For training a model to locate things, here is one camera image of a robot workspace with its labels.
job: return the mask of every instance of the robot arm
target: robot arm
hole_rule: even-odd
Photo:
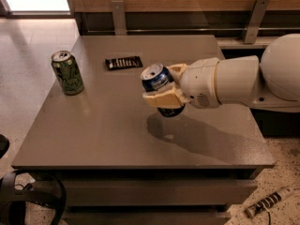
[[[183,92],[182,103],[196,108],[239,103],[254,109],[300,112],[299,46],[300,35],[288,35],[266,48],[261,64],[256,56],[210,58],[179,72],[178,67],[169,71]]]

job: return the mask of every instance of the soda can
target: soda can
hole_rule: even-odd
[[[71,52],[60,51],[53,54],[52,68],[66,95],[76,95],[84,89],[81,72]]]
[[[170,71],[162,64],[153,64],[147,67],[141,75],[142,86],[146,92],[154,92],[167,83],[173,82]],[[164,117],[174,117],[183,111],[185,105],[179,109],[157,108]]]

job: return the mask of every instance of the table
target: table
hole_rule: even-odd
[[[246,107],[187,105],[164,118],[143,101],[145,67],[222,59],[214,37],[79,37],[72,53],[85,89],[65,96],[54,83],[12,163],[59,176],[67,206],[81,211],[66,214],[69,224],[224,224],[226,208],[242,203],[255,177],[274,166]],[[144,67],[105,68],[105,59],[131,55]]]

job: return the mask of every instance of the can top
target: can top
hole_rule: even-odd
[[[163,69],[162,64],[153,64],[147,67],[141,74],[142,80],[151,80],[155,78]]]
[[[71,52],[69,51],[60,51],[56,52],[52,55],[51,59],[54,62],[64,62],[67,61],[71,57]]]

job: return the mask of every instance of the speckled floor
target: speckled floor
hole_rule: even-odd
[[[1,177],[12,171],[11,161],[55,80],[51,54],[71,50],[78,36],[74,20],[0,18],[0,134],[10,140],[10,148],[0,160]],[[245,208],[278,188],[300,188],[300,138],[265,139],[277,165],[258,176],[258,188],[244,204],[229,209],[232,219],[226,225],[268,224],[266,212],[249,219],[244,214]],[[50,224],[53,211],[33,204],[28,204],[28,208],[26,224]],[[300,190],[270,212],[272,225],[299,225]]]

